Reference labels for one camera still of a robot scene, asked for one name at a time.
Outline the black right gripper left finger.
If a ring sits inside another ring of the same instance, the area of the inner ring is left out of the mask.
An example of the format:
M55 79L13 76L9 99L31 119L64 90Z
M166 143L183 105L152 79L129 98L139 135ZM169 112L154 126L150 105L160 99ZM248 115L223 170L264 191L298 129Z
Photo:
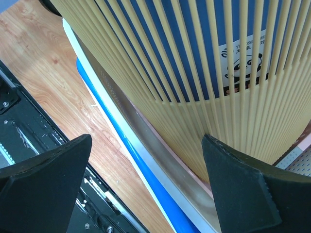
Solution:
M2 233L65 233L90 157L83 134L0 170Z

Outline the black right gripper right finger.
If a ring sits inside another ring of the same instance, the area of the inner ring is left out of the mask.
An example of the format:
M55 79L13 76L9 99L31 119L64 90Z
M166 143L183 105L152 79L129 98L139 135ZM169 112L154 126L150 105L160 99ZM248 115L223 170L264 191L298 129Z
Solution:
M311 179L269 165L211 135L203 157L224 233L308 233Z

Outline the yellow slatted basket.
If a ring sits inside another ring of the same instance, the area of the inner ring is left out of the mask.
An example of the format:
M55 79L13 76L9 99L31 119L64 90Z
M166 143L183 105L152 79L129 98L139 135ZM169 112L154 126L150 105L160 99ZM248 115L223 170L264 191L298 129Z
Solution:
M230 147L273 164L311 120L311 3L281 8L275 39L268 38L269 77L242 92L185 103L156 99L130 61L96 0L52 3L127 98L177 156L207 181L199 139L210 134Z

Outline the blue bucket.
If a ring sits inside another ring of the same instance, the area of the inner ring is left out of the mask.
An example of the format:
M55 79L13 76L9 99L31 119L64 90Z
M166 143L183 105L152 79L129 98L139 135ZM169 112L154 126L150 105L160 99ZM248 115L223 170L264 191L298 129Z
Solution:
M161 101L242 92L269 77L286 0L98 0L141 79Z

